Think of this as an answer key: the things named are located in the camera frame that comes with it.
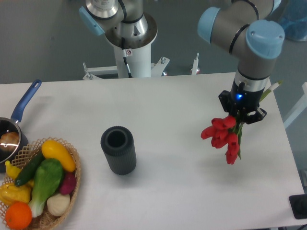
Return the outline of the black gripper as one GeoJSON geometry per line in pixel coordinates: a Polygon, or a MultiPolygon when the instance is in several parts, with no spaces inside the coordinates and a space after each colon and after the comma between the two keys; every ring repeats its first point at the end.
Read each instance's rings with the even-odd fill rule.
{"type": "Polygon", "coordinates": [[[247,83],[236,83],[233,81],[230,91],[222,91],[218,98],[225,112],[229,114],[247,114],[246,124],[253,124],[262,121],[267,112],[260,106],[260,98],[264,92],[264,86],[249,87],[247,83]]]}

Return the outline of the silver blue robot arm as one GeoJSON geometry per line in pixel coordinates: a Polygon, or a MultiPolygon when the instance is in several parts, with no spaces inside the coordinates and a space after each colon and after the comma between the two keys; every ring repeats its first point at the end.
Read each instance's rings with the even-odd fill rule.
{"type": "MultiPolygon", "coordinates": [[[[278,0],[235,0],[226,10],[208,8],[198,22],[203,40],[239,60],[231,91],[223,91],[219,100],[223,110],[240,123],[252,124],[266,116],[260,98],[285,36],[283,28],[266,17],[279,4],[278,0]]],[[[144,12],[143,1],[88,0],[79,16],[93,34],[105,35],[113,46],[120,78],[162,74],[165,62],[151,63],[157,24],[144,12]]]]}

